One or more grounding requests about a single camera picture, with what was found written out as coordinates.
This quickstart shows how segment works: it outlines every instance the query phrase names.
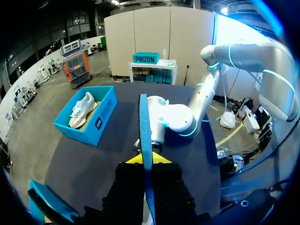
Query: white sneaker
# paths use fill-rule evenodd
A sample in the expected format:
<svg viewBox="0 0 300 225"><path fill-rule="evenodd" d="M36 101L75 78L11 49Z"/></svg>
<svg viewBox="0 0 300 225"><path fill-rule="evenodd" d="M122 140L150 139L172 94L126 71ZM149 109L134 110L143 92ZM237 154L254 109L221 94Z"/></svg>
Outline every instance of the white sneaker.
<svg viewBox="0 0 300 225"><path fill-rule="evenodd" d="M86 115L93 111L97 105L98 104L95 102L92 94L87 92L84 98L80 101L77 101L76 105L73 107L73 112L70 115L71 119L69 126L71 128L81 127L86 122Z"/></svg>

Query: black table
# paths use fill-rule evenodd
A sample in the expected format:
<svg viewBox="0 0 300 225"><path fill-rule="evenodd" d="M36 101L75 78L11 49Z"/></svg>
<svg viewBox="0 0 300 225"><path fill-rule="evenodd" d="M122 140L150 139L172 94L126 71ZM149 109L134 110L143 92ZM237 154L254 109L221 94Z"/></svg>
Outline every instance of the black table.
<svg viewBox="0 0 300 225"><path fill-rule="evenodd" d="M192 87L155 83L110 85L115 87L119 102L98 147L62 135L45 179L45 184L80 215L84 214L86 205L102 209L102 198L115 179L118 163L136 155L132 148L138 138L139 95L158 95L169 99L170 104L187 105L194 91ZM218 214L220 174L210 124L202 123L199 134L193 139L167 129L161 155L181 166L183 180L195 198L196 213Z"/></svg>

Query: robotic arm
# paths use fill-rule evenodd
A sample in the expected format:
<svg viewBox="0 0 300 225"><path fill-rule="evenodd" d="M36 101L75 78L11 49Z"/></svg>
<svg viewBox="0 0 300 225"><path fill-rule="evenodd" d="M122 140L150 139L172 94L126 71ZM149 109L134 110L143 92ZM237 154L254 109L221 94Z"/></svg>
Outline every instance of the robotic arm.
<svg viewBox="0 0 300 225"><path fill-rule="evenodd" d="M297 112L294 89L296 66L293 57L282 44L209 45L202 49L200 56L209 65L209 69L196 85L188 106L170 105L161 97L149 97L153 144L164 142L165 127L181 136L197 135L215 95L222 64L263 73L259 101L274 118L286 121L292 112Z"/></svg>

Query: white plastic bag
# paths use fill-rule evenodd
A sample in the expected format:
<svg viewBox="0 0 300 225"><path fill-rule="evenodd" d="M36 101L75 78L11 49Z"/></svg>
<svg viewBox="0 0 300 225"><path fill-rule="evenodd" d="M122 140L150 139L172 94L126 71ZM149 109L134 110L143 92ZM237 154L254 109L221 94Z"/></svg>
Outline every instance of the white plastic bag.
<svg viewBox="0 0 300 225"><path fill-rule="evenodd" d="M232 129L235 127L235 116L233 112L225 112L220 119L220 125Z"/></svg>

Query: yellow tape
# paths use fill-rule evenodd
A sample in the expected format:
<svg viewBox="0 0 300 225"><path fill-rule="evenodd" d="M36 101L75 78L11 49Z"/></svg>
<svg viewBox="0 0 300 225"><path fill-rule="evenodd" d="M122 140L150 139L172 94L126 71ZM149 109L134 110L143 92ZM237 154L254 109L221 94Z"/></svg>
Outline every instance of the yellow tape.
<svg viewBox="0 0 300 225"><path fill-rule="evenodd" d="M227 142L230 138L232 138L232 136L234 136L242 127L244 127L243 123L240 123L240 125L238 126L238 128L236 128L230 135L228 135L226 138L224 138L223 140L219 141L218 143L216 143L216 147L220 146L221 144Z"/></svg>
<svg viewBox="0 0 300 225"><path fill-rule="evenodd" d="M152 153L153 156L153 163L171 163L171 161L165 159L164 157L160 156L159 154L153 152ZM142 155L139 154L136 157L133 157L131 160L127 161L126 163L143 163L143 159L142 159Z"/></svg>

